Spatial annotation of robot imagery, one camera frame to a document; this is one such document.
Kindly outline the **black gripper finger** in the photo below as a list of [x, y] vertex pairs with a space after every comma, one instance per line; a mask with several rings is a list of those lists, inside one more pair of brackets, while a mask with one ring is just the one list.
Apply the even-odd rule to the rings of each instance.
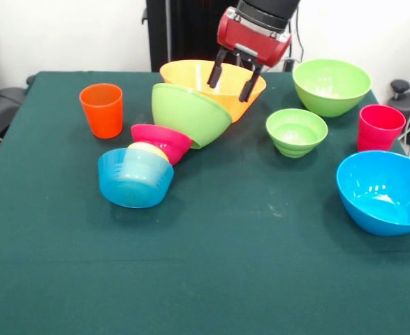
[[212, 67], [212, 71], [210, 73], [209, 79], [207, 81], [207, 84], [211, 88], [215, 88], [218, 81], [219, 81], [219, 78], [220, 78], [221, 72], [222, 72], [221, 65], [222, 65], [224, 59], [226, 58], [226, 55], [227, 55], [227, 49], [226, 48], [220, 48], [218, 53], [217, 53], [214, 65]]
[[239, 96], [240, 102], [247, 102], [249, 100], [249, 97], [257, 83], [260, 73], [261, 73], [261, 65], [259, 65], [258, 63], [254, 63], [252, 76], [249, 80], [245, 82], [240, 92], [240, 96]]

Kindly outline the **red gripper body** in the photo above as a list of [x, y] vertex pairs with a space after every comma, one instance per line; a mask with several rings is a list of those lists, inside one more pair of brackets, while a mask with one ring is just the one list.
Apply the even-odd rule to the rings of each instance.
[[277, 33], [243, 18], [235, 7], [221, 16], [217, 42], [231, 52], [239, 52], [249, 61], [276, 66], [291, 44], [289, 32]]

